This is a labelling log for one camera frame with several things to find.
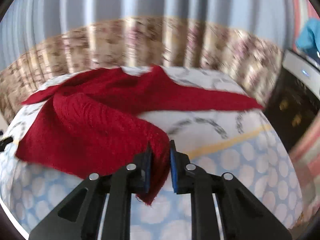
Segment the red knitted sweater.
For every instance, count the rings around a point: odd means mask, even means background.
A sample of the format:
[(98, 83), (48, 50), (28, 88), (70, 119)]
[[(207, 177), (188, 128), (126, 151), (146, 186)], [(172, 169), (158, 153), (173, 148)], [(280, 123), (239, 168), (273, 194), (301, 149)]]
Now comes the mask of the red knitted sweater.
[(39, 102), (43, 107), (18, 144), (18, 159), (84, 179), (94, 172), (112, 174), (150, 147), (151, 186), (139, 194), (146, 204), (167, 179), (170, 144), (163, 130), (139, 118), (141, 113), (261, 109), (244, 94), (179, 85), (156, 65), (140, 76), (121, 68), (83, 72), (25, 101)]

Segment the patterned bed sheet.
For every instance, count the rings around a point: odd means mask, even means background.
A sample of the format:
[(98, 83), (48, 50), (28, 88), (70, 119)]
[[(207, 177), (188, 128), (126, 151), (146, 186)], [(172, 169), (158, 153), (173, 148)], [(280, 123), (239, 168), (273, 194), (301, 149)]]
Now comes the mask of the patterned bed sheet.
[[(23, 237), (80, 179), (15, 158), (19, 141), (42, 103), (24, 106), (7, 136), (14, 142), (1, 154), (1, 207)], [(286, 227), (302, 213), (302, 193), (280, 138), (259, 110), (249, 112), (148, 112), (142, 115), (167, 132), (176, 148), (208, 173), (231, 172)], [(151, 205), (131, 200), (131, 239), (191, 239), (191, 198), (177, 195), (167, 179)]]

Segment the blue floral curtain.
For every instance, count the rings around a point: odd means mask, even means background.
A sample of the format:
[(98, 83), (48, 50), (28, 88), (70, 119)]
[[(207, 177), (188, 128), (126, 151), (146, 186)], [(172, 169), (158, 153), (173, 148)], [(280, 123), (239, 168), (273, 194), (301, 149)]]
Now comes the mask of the blue floral curtain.
[(266, 105), (292, 44), (292, 0), (13, 0), (1, 19), (1, 115), (90, 68), (216, 69)]

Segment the black water dispenser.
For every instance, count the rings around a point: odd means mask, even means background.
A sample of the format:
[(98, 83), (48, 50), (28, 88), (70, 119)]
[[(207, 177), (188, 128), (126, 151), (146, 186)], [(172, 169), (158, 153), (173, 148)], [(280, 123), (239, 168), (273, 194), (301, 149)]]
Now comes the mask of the black water dispenser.
[(286, 50), (264, 115), (290, 151), (319, 112), (319, 65)]

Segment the blue cloth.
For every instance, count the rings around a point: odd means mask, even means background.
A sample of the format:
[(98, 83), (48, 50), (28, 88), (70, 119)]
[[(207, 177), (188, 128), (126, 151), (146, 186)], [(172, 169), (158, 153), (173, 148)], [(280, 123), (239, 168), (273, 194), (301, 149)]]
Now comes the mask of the blue cloth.
[(310, 18), (296, 39), (297, 49), (319, 64), (319, 31), (320, 21)]

